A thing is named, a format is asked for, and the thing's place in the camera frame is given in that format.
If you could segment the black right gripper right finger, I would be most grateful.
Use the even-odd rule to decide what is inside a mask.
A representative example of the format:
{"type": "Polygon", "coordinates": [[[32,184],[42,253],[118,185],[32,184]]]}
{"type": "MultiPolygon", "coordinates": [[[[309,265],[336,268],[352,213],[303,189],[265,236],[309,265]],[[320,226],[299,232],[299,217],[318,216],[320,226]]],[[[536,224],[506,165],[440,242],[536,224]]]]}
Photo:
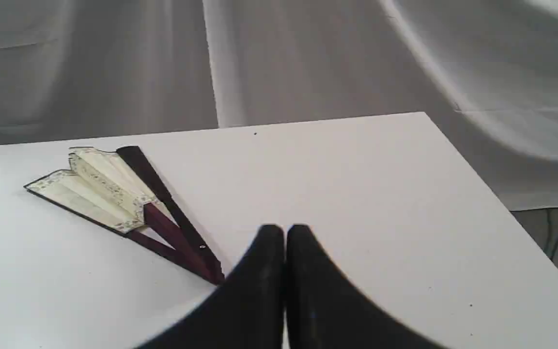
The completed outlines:
{"type": "Polygon", "coordinates": [[[350,283],[312,230],[286,239],[286,327],[292,349],[438,349],[350,283]]]}

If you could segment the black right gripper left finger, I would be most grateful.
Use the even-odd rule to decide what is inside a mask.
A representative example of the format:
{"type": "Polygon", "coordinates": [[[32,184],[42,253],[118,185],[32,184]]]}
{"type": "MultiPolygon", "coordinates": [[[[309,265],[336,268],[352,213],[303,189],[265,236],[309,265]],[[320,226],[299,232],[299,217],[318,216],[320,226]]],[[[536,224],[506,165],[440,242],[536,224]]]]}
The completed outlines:
{"type": "Polygon", "coordinates": [[[285,234],[262,225],[248,251],[206,300],[142,349],[280,349],[285,234]]]}

